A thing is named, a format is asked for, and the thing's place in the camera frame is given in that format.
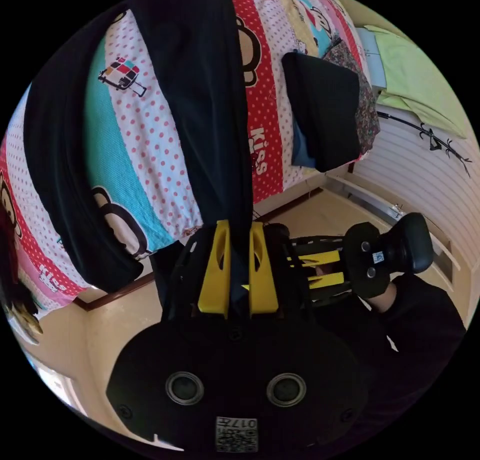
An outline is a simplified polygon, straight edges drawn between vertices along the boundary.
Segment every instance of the yellow plastic part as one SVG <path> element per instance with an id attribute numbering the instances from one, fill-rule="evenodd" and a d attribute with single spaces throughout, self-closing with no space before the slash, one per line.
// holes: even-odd
<path id="1" fill-rule="evenodd" d="M 275 313 L 279 309 L 279 301 L 265 243 L 264 226 L 259 221 L 251 224 L 249 255 L 250 315 Z M 255 268 L 255 257 L 258 269 Z"/>
<path id="2" fill-rule="evenodd" d="M 301 255 L 298 257 L 303 262 L 302 267 L 315 267 L 316 265 L 332 264 L 340 261 L 338 250 L 324 251 L 322 253 L 312 253 L 310 255 Z"/>
<path id="3" fill-rule="evenodd" d="M 216 223 L 210 258 L 198 299 L 198 309 L 204 314 L 229 314 L 231 246 L 228 220 Z"/>
<path id="4" fill-rule="evenodd" d="M 311 289 L 330 287 L 331 285 L 342 284 L 345 281 L 343 272 L 328 273 L 327 275 L 309 276 L 308 283 Z"/>

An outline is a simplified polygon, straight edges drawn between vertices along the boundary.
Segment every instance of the camera lens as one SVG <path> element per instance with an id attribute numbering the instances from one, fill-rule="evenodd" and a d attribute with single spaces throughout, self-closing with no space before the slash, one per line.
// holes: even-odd
<path id="1" fill-rule="evenodd" d="M 270 380 L 266 396 L 277 407 L 293 407 L 307 391 L 304 379 L 295 373 L 281 373 Z"/>
<path id="2" fill-rule="evenodd" d="M 202 381 L 193 373 L 178 371 L 166 381 L 167 395 L 179 405 L 194 405 L 204 396 Z"/>

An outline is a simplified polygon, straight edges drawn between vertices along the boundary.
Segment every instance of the qr code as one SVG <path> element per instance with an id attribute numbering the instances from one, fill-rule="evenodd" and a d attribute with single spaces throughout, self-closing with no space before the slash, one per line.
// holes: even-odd
<path id="1" fill-rule="evenodd" d="M 385 260 L 384 253 L 382 251 L 373 253 L 372 257 L 373 257 L 374 264 L 379 264 L 380 262 L 383 262 Z"/>
<path id="2" fill-rule="evenodd" d="M 254 453 L 259 450 L 256 418 L 216 418 L 217 452 Z"/>

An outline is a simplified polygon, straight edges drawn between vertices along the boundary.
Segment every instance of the bedsheet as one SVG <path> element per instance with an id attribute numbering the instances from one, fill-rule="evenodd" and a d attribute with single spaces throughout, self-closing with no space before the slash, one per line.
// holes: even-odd
<path id="1" fill-rule="evenodd" d="M 312 174 L 291 166 L 293 118 L 281 68 L 290 51 L 321 57 L 338 34 L 369 78 L 360 39 L 338 0 L 232 0 L 248 105 L 253 200 L 281 193 Z M 0 148 L 2 206 L 17 233 L 18 276 L 38 317 L 88 288 L 32 185 L 23 147 L 29 91 Z M 109 27 L 85 85 L 87 176 L 119 242 L 141 259 L 203 223 L 168 103 L 131 11 Z"/>

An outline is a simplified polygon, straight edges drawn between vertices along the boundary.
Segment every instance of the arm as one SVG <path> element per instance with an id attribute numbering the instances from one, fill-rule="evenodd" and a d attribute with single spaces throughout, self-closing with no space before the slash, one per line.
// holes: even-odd
<path id="1" fill-rule="evenodd" d="M 391 350 L 369 391 L 368 404 L 345 437 L 325 447 L 339 454 L 374 436 L 400 417 L 447 366 L 465 334 L 454 304 L 441 288 L 413 274 L 390 283 L 368 302 L 398 352 Z"/>

